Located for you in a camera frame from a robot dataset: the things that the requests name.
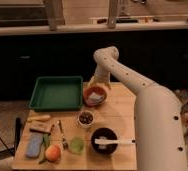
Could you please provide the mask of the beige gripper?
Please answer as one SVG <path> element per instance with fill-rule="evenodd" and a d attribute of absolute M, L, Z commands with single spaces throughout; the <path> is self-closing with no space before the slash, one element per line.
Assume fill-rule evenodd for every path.
<path fill-rule="evenodd" d="M 93 75 L 90 79 L 90 81 L 88 82 L 88 87 L 93 87 L 96 86 L 98 84 L 103 84 L 104 86 L 106 86 L 108 89 L 111 88 L 110 85 L 110 78 L 109 77 L 105 77 L 105 78 L 100 78 L 97 77 L 95 75 Z"/>

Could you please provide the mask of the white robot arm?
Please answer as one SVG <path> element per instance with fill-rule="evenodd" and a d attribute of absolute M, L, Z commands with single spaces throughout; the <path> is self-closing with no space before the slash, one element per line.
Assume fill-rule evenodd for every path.
<path fill-rule="evenodd" d="M 181 102 L 162 86 L 118 61 L 115 46 L 98 49 L 89 85 L 109 86 L 113 75 L 136 96 L 134 104 L 137 171 L 188 171 L 180 117 Z"/>

